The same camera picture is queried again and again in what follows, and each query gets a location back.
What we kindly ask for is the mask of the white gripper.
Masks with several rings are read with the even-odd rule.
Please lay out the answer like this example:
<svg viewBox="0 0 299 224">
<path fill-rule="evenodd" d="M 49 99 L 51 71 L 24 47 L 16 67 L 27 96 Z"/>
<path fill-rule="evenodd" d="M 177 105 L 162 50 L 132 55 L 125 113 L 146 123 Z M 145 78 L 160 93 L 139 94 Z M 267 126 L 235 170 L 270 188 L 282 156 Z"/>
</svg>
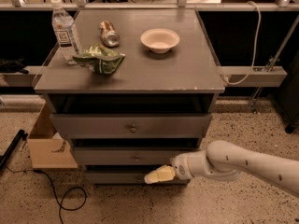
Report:
<svg viewBox="0 0 299 224">
<path fill-rule="evenodd" d="M 144 180 L 147 184 L 165 182 L 178 179 L 190 179 L 191 174 L 188 166 L 188 155 L 180 154 L 171 159 L 171 166 L 164 165 L 145 175 Z"/>
</svg>

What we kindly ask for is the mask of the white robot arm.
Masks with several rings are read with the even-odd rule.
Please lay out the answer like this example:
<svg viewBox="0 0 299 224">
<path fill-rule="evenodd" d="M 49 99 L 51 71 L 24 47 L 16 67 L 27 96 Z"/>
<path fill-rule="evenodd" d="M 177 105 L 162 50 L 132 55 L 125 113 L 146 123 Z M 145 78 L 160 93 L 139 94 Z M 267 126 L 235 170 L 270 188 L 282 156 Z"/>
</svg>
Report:
<svg viewBox="0 0 299 224">
<path fill-rule="evenodd" d="M 299 161 L 250 151 L 226 141 L 214 141 L 206 149 L 186 152 L 170 159 L 145 175 L 147 184 L 166 182 L 175 177 L 190 180 L 197 176 L 217 181 L 235 181 L 244 172 L 299 196 Z"/>
</svg>

